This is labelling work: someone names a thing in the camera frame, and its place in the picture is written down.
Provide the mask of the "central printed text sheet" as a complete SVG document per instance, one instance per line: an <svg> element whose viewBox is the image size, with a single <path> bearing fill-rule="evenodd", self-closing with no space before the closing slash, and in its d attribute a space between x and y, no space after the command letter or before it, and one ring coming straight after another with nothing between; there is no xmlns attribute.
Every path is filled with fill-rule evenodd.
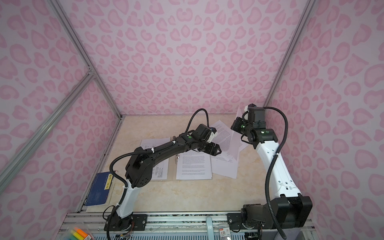
<svg viewBox="0 0 384 240"><path fill-rule="evenodd" d="M222 121L217 121L213 124L213 127L217 130L217 135L214 137L213 142L220 145L222 152L229 152L232 135L231 129ZM242 142L242 150L247 146L248 144Z"/></svg>

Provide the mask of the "translucent beige file folder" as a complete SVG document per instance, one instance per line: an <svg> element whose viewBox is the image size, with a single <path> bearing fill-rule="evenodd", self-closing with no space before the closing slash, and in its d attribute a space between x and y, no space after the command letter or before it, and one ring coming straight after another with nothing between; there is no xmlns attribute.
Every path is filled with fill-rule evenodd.
<svg viewBox="0 0 384 240"><path fill-rule="evenodd" d="M168 179L165 181L177 180L176 179L177 165L175 163L175 158L176 158L176 156L169 158Z"/></svg>

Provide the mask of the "technical drawing paper sheet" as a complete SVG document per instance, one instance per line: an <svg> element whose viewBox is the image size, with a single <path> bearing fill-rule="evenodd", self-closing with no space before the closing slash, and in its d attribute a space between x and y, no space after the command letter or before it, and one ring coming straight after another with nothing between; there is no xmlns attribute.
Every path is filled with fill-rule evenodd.
<svg viewBox="0 0 384 240"><path fill-rule="evenodd" d="M150 149L168 143L170 138L146 139L141 141L143 149ZM152 181L165 181L168 179L169 159L162 161L153 167Z"/></svg>

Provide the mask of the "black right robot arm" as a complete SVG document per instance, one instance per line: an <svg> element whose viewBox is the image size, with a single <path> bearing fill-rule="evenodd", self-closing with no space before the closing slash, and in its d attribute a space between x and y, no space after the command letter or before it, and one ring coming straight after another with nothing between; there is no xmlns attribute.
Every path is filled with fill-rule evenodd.
<svg viewBox="0 0 384 240"><path fill-rule="evenodd" d="M267 203L243 206L244 227L282 230L303 227L313 203L310 197L302 195L294 183L280 153L281 143L275 131L262 129L259 123L250 123L241 117L235 119L231 130L247 137L247 143L257 151L267 171Z"/></svg>

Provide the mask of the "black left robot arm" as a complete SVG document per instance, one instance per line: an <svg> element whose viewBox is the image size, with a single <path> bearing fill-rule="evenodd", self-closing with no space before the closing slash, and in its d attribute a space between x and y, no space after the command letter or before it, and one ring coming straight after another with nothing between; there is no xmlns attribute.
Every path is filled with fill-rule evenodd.
<svg viewBox="0 0 384 240"><path fill-rule="evenodd" d="M219 144L213 143L217 130L213 127L204 130L191 130L174 136L171 141L157 147L144 149L136 148L132 153L123 154L114 159L110 166L110 173L115 179L124 184L119 202L113 207L107 217L104 231L124 231L133 229L133 212L136 199L142 187L152 180L153 167L177 154L191 150L203 152L210 156L221 154ZM114 165L123 158L130 157L126 165L125 177L114 171Z"/></svg>

